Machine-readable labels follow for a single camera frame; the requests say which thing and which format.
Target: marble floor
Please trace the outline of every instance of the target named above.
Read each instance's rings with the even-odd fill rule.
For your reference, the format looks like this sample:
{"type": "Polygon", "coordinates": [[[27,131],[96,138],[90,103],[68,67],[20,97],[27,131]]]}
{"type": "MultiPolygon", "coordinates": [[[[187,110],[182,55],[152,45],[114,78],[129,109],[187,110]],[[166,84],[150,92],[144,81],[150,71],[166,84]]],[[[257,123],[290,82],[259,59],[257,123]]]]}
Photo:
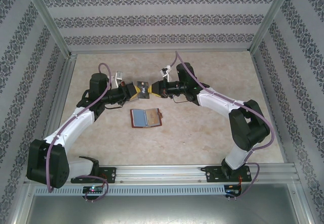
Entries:
{"type": "MultiPolygon", "coordinates": [[[[249,52],[180,53],[190,62],[201,82],[237,100],[254,99],[269,120],[249,52]]],[[[122,71],[125,82],[161,80],[160,69],[172,63],[174,53],[128,53],[78,55],[62,122],[74,111],[89,80],[105,62],[112,73],[122,71]]],[[[171,76],[177,80],[175,68],[171,76]]],[[[101,165],[178,165],[218,164],[230,152],[234,142],[228,118],[208,108],[150,95],[125,104],[121,109],[106,110],[78,138],[68,152],[69,160],[89,156],[101,165]],[[161,127],[133,129],[130,109],[158,107],[163,115],[161,127]]],[[[251,162],[283,162],[277,140],[264,150],[256,151],[251,162]]]]}

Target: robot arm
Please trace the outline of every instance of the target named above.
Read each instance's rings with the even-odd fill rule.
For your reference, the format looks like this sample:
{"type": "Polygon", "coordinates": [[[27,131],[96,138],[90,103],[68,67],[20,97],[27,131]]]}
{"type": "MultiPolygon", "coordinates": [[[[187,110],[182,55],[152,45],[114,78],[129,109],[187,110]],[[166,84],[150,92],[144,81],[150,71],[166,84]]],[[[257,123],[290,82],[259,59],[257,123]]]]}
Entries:
{"type": "Polygon", "coordinates": [[[98,175],[99,162],[97,160],[80,157],[81,159],[78,161],[68,162],[67,153],[80,134],[102,114],[105,105],[117,103],[123,106],[125,102],[133,99],[139,93],[139,89],[133,83],[125,84],[121,82],[118,88],[108,90],[100,101],[78,115],[79,112],[99,98],[106,87],[107,75],[103,73],[93,74],[90,79],[90,88],[84,92],[81,101],[77,104],[69,119],[44,140],[36,139],[30,144],[27,168],[28,179],[46,184],[46,155],[54,137],[57,137],[57,140],[53,145],[50,158],[50,183],[52,187],[60,188],[68,179],[77,176],[98,175]],[[64,130],[57,136],[58,131],[64,126],[64,130]]]}
{"type": "MultiPolygon", "coordinates": [[[[194,75],[190,63],[185,63],[185,65],[194,75]]],[[[164,76],[162,81],[152,84],[149,88],[149,93],[162,98],[173,98],[173,96],[184,94],[188,101],[191,101],[196,105],[210,108],[224,117],[229,117],[231,133],[235,145],[229,155],[222,162],[222,172],[227,178],[230,178],[233,171],[239,169],[245,164],[245,159],[249,152],[252,151],[253,147],[262,142],[264,138],[269,135],[269,127],[260,118],[240,106],[230,103],[221,97],[214,96],[204,90],[187,73],[182,64],[177,65],[177,73],[179,81],[169,82],[167,77],[164,76]]],[[[215,90],[210,88],[210,86],[206,84],[203,84],[203,86],[208,88],[209,91],[215,92],[215,90]]],[[[262,115],[259,105],[253,100],[243,102],[233,100],[227,96],[224,97],[239,104],[243,104],[262,115]]]]}

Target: black mounting plate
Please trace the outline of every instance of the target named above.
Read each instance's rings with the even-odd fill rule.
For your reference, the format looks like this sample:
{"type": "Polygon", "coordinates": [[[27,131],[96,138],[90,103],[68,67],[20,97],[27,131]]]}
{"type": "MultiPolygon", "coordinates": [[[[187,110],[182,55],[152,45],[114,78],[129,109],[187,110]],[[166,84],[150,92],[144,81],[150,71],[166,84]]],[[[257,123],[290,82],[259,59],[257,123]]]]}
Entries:
{"type": "MultiPolygon", "coordinates": [[[[115,167],[99,167],[98,177],[106,178],[108,183],[115,183],[116,168],[115,167]]],[[[102,183],[99,179],[94,178],[72,178],[71,183],[102,183]]]]}
{"type": "Polygon", "coordinates": [[[238,182],[239,176],[242,177],[242,182],[251,182],[251,172],[248,166],[242,166],[233,170],[229,179],[222,173],[221,166],[207,166],[201,168],[201,171],[206,172],[207,182],[238,182]]]}

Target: patterned wallpaper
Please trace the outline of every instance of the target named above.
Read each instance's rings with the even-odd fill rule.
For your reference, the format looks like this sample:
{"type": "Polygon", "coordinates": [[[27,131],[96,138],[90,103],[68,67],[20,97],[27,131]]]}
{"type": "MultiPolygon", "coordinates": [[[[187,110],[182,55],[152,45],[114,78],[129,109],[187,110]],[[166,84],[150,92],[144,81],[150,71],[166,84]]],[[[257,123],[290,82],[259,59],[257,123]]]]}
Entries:
{"type": "Polygon", "coordinates": [[[25,177],[28,146],[43,138],[65,58],[31,0],[0,0],[0,223],[25,177]]]}
{"type": "Polygon", "coordinates": [[[323,0],[285,0],[254,54],[286,158],[324,222],[323,0]]]}
{"type": "Polygon", "coordinates": [[[44,0],[70,50],[247,49],[273,0],[44,0]]]}

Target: enclosure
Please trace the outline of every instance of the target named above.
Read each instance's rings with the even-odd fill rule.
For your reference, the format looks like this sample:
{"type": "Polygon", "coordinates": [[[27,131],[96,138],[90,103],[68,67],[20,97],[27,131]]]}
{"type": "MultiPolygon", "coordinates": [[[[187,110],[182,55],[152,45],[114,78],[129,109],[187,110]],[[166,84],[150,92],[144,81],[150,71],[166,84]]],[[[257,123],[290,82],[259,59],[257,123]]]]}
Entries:
{"type": "MultiPolygon", "coordinates": [[[[0,223],[324,222],[323,6],[323,0],[0,0],[0,223]],[[200,171],[219,166],[231,151],[228,118],[152,94],[105,110],[67,154],[70,161],[87,156],[116,167],[101,203],[84,203],[86,184],[69,181],[49,194],[26,178],[30,143],[70,117],[98,64],[122,71],[125,82],[151,85],[162,80],[175,51],[217,92],[257,101],[274,127],[273,144],[249,159],[260,163],[260,174],[248,194],[227,201],[225,183],[207,182],[200,171]],[[130,109],[155,107],[161,127],[131,127],[130,109]]],[[[170,75],[178,79],[175,68],[170,75]]],[[[256,176],[257,167],[250,170],[256,176]]]]}

